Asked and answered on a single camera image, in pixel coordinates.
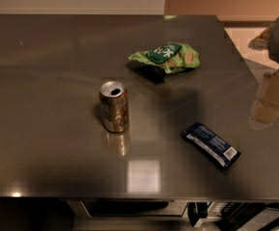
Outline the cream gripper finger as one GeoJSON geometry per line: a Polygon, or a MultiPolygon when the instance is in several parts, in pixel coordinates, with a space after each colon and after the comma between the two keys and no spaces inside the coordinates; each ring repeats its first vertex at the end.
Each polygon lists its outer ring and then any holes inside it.
{"type": "Polygon", "coordinates": [[[257,37],[252,39],[248,47],[256,50],[268,49],[271,27],[265,28],[257,37]]]}
{"type": "Polygon", "coordinates": [[[264,129],[279,116],[279,68],[265,72],[260,82],[257,98],[251,109],[249,123],[253,129],[264,129]]]}

